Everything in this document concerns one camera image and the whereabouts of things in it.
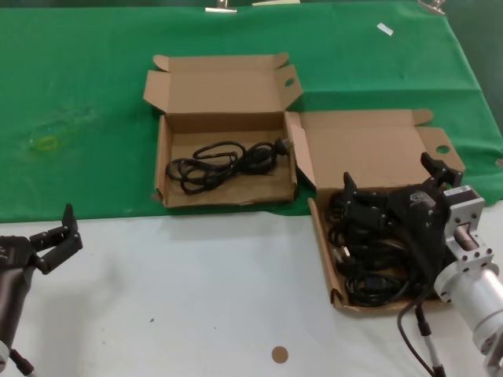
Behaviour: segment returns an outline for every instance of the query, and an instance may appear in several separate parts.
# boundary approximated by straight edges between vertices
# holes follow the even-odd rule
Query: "brown round sticker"
[[[281,346],[274,347],[273,360],[278,364],[283,364],[284,362],[286,362],[286,360],[288,360],[288,351],[286,350],[286,348]]]

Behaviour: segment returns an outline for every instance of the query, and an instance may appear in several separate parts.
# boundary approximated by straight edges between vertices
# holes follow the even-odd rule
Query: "tangled cables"
[[[204,154],[222,146],[235,146],[236,151]],[[197,149],[192,159],[174,159],[166,166],[166,175],[180,182],[185,194],[211,191],[238,173],[249,175],[267,174],[276,167],[277,156],[288,154],[287,145],[281,139],[274,143],[261,142],[246,149],[235,141],[220,141]],[[229,158],[226,163],[208,163],[206,159]]]
[[[349,300],[357,306],[377,307],[420,294],[424,278],[409,251],[391,234],[345,218],[345,203],[342,193],[332,196],[325,220],[329,241],[344,250],[342,256],[337,250],[334,253],[336,268],[346,277]]]

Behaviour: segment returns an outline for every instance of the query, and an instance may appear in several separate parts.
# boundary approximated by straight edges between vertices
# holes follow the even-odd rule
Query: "open cardboard box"
[[[353,306],[348,302],[345,277],[337,271],[332,258],[325,209],[332,194],[343,189],[346,171],[359,189],[375,192],[425,181],[429,174],[420,163],[422,152],[464,171],[449,138],[440,128],[421,126],[433,118],[425,109],[289,112],[287,117],[297,165],[317,190],[316,199],[309,199],[309,207],[331,303],[336,309],[357,312],[400,310],[408,300],[379,308]]]
[[[218,188],[186,195],[166,175],[178,158],[199,148],[236,141],[245,148],[288,137],[285,110],[302,94],[288,54],[235,57],[164,57],[149,71],[144,98],[161,110],[156,192],[165,207],[288,202],[296,194],[296,160],[278,156],[267,175],[238,174]],[[233,147],[218,147],[228,152]]]

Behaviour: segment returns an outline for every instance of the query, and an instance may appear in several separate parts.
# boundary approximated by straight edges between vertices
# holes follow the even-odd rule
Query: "green tablecloth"
[[[377,29],[384,23],[395,33]],[[411,2],[196,8],[0,10],[0,221],[173,213],[150,199],[157,118],[141,98],[154,54],[286,51],[296,110],[430,108],[467,167],[503,197],[503,139],[443,17]],[[307,213],[302,185],[289,205]],[[191,210],[190,213],[203,213]]]

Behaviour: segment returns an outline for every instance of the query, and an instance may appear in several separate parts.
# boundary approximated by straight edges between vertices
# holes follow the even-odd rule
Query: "table surface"
[[[499,203],[480,223],[495,250],[502,214]],[[6,224],[0,234],[55,225]],[[34,276],[18,328],[14,346],[42,377],[425,376],[395,316],[331,307],[310,217],[124,218],[80,229],[85,248]],[[448,375],[483,375],[461,317],[427,315]],[[426,357],[413,316],[405,328]],[[273,362],[275,346],[288,350],[285,364]],[[19,376],[11,364],[4,375]]]
[[[232,15],[2,9],[0,25],[9,31],[0,34],[0,70],[9,73],[0,75],[0,140],[8,141],[0,165],[10,177],[0,185],[1,222],[57,220],[66,201],[80,218],[168,212],[151,200],[159,117],[142,100],[155,54],[288,52],[304,90],[293,111],[429,108],[431,126],[447,132],[463,159],[466,184],[488,203],[503,199],[503,138],[479,84],[446,19],[414,2],[241,7]],[[307,214],[310,194],[301,185],[294,203],[261,209]]]
[[[347,2],[350,0],[301,0],[302,2]],[[234,6],[250,5],[256,0],[229,0]],[[101,6],[214,6],[215,0],[3,0],[2,7],[101,7]],[[497,35],[503,32],[500,22],[503,2],[499,0],[449,0],[444,4],[446,16],[463,47],[494,118],[503,130],[503,46]]]

